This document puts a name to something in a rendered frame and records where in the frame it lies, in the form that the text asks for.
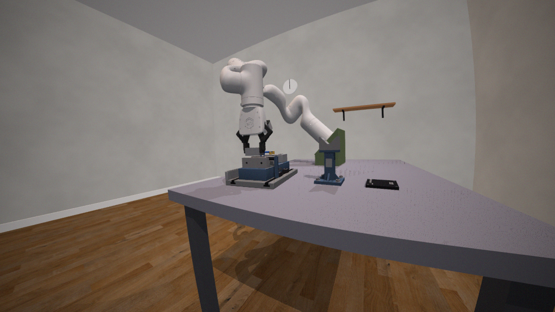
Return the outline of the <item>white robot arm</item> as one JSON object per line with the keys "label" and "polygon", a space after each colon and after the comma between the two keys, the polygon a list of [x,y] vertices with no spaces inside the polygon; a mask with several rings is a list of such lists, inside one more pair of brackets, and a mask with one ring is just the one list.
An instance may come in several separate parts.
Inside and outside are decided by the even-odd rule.
{"label": "white robot arm", "polygon": [[263,96],[273,102],[279,109],[286,123],[294,123],[302,114],[301,127],[319,143],[319,137],[326,141],[332,131],[312,115],[306,97],[299,95],[286,108],[284,93],[275,85],[264,85],[263,77],[267,73],[267,66],[261,60],[242,62],[233,58],[220,73],[222,89],[228,93],[240,94],[240,106],[264,107]]}

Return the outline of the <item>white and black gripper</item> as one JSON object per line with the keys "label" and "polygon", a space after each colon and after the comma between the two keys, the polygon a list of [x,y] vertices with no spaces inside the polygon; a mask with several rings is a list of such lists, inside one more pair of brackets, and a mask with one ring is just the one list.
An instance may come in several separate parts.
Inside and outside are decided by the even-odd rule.
{"label": "white and black gripper", "polygon": [[[264,133],[267,133],[264,135]],[[273,133],[267,126],[266,114],[263,107],[260,106],[246,106],[240,112],[239,117],[239,131],[236,133],[238,138],[243,142],[243,150],[249,148],[249,137],[258,135],[260,139],[259,152],[263,153],[266,150],[265,142]]]}

